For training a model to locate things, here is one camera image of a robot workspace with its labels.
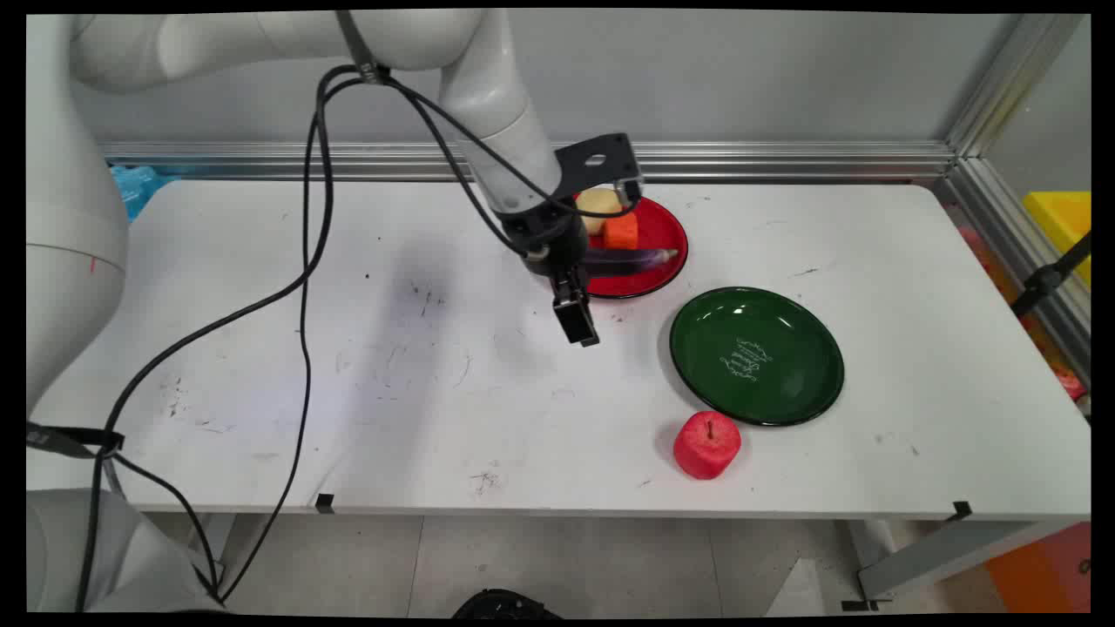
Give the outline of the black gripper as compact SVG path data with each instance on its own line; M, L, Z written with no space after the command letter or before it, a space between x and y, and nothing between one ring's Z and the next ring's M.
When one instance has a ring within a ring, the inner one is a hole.
M554 314L568 341L581 347L597 346L600 337L588 295L589 239L582 218L543 203L522 212L502 213L500 226L510 242L524 251L523 266L529 273L546 278L558 274Z

